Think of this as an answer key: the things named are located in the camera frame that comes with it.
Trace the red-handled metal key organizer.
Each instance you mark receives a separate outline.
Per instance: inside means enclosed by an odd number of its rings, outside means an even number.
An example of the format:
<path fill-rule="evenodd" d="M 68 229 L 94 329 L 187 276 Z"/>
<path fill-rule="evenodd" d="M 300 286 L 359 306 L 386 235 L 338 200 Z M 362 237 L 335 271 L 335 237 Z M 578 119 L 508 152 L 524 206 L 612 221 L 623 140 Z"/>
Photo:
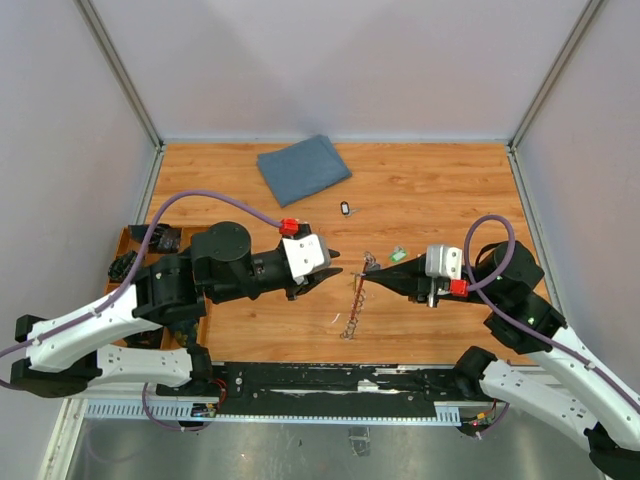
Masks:
<path fill-rule="evenodd" d="M 363 267 L 360 272 L 354 274 L 353 285 L 353 301 L 348 316 L 347 323 L 340 334 L 343 340 L 353 340 L 359 322 L 359 316 L 366 300 L 366 292 L 364 290 L 364 274 L 368 271 L 376 270 L 379 264 L 376 257 L 369 251 L 363 254 Z"/>

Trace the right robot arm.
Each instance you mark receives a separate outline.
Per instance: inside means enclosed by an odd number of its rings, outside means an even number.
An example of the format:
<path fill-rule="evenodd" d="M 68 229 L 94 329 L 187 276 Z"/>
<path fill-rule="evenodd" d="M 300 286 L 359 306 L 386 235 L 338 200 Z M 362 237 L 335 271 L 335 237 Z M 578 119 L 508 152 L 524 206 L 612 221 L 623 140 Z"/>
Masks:
<path fill-rule="evenodd" d="M 455 392 L 466 400 L 484 394 L 521 409 L 575 441 L 608 478 L 636 479 L 639 394 L 536 293 L 543 277 L 533 254 L 517 240 L 490 244 L 477 258 L 467 247 L 431 245 L 414 260 L 363 274 L 364 280 L 431 308 L 441 300 L 489 307 L 484 324 L 492 336 L 534 360 L 562 387 L 521 375 L 494 354 L 471 347 L 455 366 Z"/>

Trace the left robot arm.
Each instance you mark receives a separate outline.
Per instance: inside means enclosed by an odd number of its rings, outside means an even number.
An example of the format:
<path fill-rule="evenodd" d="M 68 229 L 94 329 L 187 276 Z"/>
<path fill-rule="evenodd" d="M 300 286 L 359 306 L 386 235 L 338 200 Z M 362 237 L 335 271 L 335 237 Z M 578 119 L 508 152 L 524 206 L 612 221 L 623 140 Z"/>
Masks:
<path fill-rule="evenodd" d="M 338 274 L 339 252 L 307 224 L 273 250 L 255 253 L 249 231 L 220 222 L 196 233 L 185 250 L 142 267 L 130 284 L 53 319 L 24 315 L 15 338 L 26 346 L 11 366 L 10 387 L 41 398 L 77 395 L 105 384 L 151 383 L 207 393 L 214 371 L 206 348 L 121 347 L 119 341 L 206 316 L 209 303 L 255 300 L 281 290 L 289 300 Z"/>

